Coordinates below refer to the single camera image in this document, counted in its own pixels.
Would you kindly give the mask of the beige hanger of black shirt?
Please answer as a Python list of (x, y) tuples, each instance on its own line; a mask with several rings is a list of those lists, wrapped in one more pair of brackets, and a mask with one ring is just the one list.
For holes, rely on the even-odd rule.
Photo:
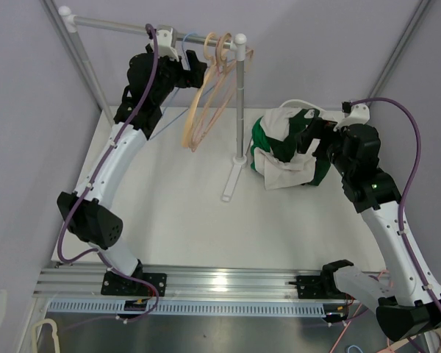
[(248, 70), (254, 57), (254, 50), (247, 46), (246, 35), (232, 35), (227, 32), (217, 39), (215, 47), (215, 66), (219, 74), (227, 76), (236, 68), (237, 57), (245, 60), (245, 71)]

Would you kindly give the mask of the beige hanger of green shirt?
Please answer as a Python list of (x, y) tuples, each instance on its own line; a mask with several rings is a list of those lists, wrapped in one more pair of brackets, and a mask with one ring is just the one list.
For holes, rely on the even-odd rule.
[(204, 58), (209, 63), (209, 67), (204, 74), (203, 84), (194, 95), (184, 123), (182, 146), (190, 149), (192, 152), (197, 149), (199, 143), (202, 141), (202, 137), (197, 138), (196, 135), (202, 129), (208, 106), (204, 106), (199, 115), (196, 115), (196, 110), (202, 94), (206, 91), (207, 85), (215, 78), (218, 69), (218, 61), (216, 57), (217, 47), (215, 47), (213, 54), (210, 54), (208, 49), (211, 40), (215, 40), (215, 44), (218, 44), (218, 35), (215, 32), (210, 32), (205, 38), (203, 53)]

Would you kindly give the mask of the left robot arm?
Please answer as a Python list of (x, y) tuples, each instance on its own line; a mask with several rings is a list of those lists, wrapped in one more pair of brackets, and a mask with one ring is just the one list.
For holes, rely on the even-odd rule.
[(180, 56), (169, 57), (151, 46), (129, 61), (128, 85), (103, 151), (76, 190), (62, 192), (57, 199), (64, 221), (57, 241), (59, 260), (73, 263), (81, 259), (80, 255), (67, 258), (63, 254), (64, 234), (70, 232), (118, 276), (118, 287), (128, 295), (142, 290), (143, 267), (123, 244), (123, 222), (110, 208), (124, 174), (162, 117), (162, 103), (176, 88), (200, 88), (204, 83), (207, 64), (193, 50), (186, 52), (186, 62), (185, 68)]

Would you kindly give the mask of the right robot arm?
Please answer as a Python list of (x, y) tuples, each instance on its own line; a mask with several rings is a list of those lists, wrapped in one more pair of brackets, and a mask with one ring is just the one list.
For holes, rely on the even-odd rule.
[(376, 239), (393, 281), (386, 287), (351, 261), (338, 260), (322, 267), (322, 293), (357, 299), (393, 341), (440, 328), (441, 286), (424, 263), (405, 215), (398, 213), (403, 199), (393, 178), (379, 168), (377, 130), (367, 124), (338, 127), (313, 118), (295, 140), (299, 153), (319, 141), (314, 157), (329, 161), (339, 172), (344, 194)]

